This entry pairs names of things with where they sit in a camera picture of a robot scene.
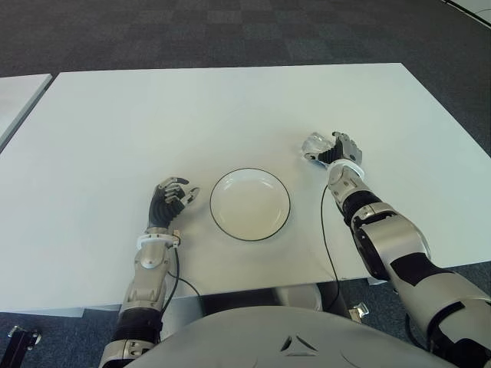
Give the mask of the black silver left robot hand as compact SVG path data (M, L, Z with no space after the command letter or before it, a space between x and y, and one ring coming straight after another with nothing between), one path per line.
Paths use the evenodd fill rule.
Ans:
M171 222L199 195L200 188L185 192L189 181L172 176L157 184L150 201L147 229L170 227Z

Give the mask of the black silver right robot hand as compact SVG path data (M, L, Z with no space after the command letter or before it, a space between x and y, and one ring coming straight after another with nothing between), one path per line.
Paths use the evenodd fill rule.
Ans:
M333 132L331 140L320 133L312 133L302 144L302 155L324 167L340 159L347 159L358 166L362 163L362 151L355 141L346 133L340 132Z

